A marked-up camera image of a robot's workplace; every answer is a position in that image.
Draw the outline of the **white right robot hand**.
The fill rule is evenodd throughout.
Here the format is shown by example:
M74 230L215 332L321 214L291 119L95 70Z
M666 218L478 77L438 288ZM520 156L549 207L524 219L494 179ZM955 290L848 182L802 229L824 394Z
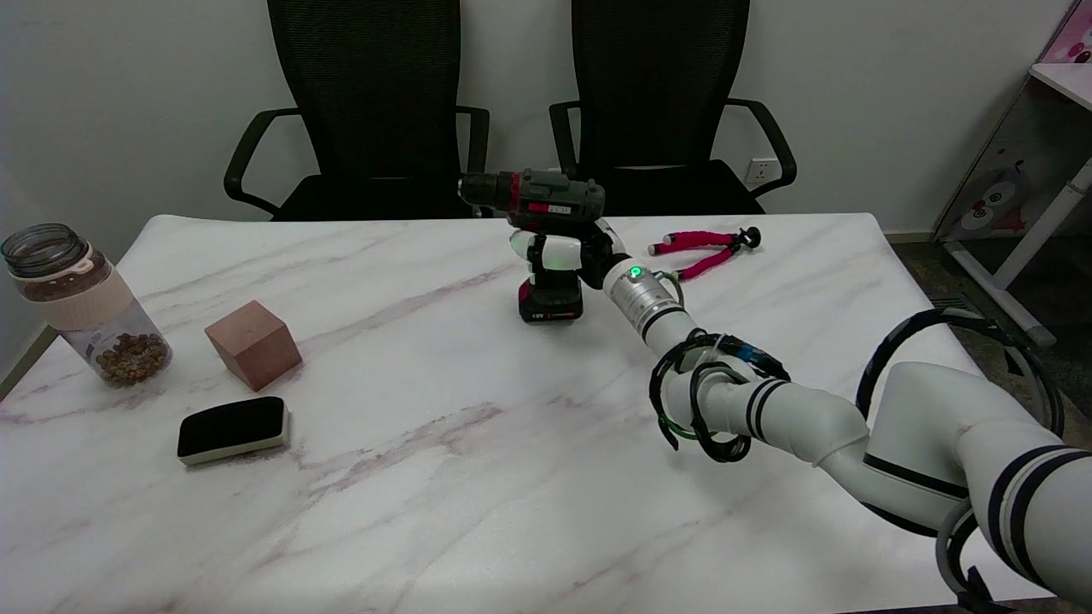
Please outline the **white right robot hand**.
M508 244L526 261L534 287L545 285L551 275L572 273L587 287L601 290L609 270L630 258L624 241L604 219L581 224L568 235L517 229Z

